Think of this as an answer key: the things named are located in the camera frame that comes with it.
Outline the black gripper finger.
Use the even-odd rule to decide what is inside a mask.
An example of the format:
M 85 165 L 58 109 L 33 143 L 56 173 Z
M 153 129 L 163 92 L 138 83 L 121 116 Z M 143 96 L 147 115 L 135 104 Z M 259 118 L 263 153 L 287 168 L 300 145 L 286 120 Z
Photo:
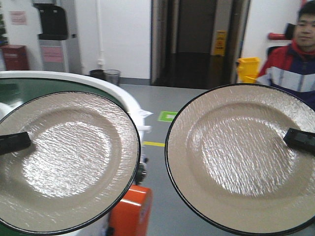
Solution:
M 312 132 L 289 128 L 283 140 L 290 148 L 315 154 L 315 134 Z
M 31 140 L 27 132 L 0 136 L 0 154 L 8 154 L 28 148 Z

